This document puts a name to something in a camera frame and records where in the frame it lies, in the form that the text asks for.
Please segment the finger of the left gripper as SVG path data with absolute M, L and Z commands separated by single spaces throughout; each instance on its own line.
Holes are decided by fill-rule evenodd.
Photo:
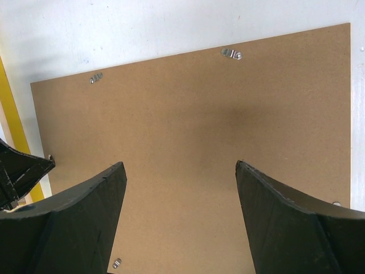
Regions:
M 1 210 L 12 210 L 55 167 L 53 157 L 17 151 L 1 141 Z

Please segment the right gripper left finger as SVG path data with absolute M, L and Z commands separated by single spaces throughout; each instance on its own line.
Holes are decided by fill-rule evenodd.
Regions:
M 123 162 L 1 212 L 1 273 L 107 273 L 127 186 Z

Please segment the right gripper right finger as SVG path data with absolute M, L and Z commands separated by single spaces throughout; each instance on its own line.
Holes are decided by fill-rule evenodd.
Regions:
M 236 181 L 256 273 L 364 273 L 364 212 L 314 198 L 240 160 Z

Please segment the yellow wooden picture frame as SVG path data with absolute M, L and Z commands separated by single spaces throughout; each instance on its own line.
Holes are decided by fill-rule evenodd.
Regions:
M 6 139 L 4 142 L 17 151 L 30 154 L 29 145 L 3 64 L 1 64 L 1 121 L 4 122 L 1 124 Z M 31 209 L 30 204 L 43 199 L 44 193 L 40 182 L 38 182 L 28 195 L 18 201 L 18 205 L 14 209 L 4 211 L 25 211 Z

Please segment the brown backing board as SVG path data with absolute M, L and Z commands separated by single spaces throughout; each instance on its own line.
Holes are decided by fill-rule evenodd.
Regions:
M 123 162 L 116 273 L 253 273 L 243 160 L 350 205 L 349 23 L 31 84 L 53 193 Z

